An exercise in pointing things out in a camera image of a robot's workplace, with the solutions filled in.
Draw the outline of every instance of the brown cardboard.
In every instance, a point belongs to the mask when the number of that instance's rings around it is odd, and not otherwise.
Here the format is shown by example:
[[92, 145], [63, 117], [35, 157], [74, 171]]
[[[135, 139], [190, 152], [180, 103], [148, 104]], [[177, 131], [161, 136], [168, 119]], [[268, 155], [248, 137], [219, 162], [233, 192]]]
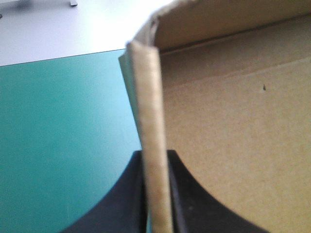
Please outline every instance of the brown cardboard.
[[138, 108], [154, 232], [172, 231], [165, 148], [247, 220], [310, 232], [310, 11], [309, 0], [178, 1], [129, 44], [123, 74]]

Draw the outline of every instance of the cardboard box flap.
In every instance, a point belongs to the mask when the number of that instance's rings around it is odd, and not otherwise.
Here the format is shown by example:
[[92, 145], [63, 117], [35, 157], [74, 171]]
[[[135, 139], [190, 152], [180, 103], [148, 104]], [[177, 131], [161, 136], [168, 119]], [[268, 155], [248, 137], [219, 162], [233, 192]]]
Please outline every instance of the cardboard box flap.
[[174, 1], [154, 13], [135, 40], [172, 50], [310, 12], [311, 0]]
[[166, 148], [235, 213], [309, 232], [310, 11], [311, 0], [175, 1], [128, 44], [154, 232], [172, 232]]

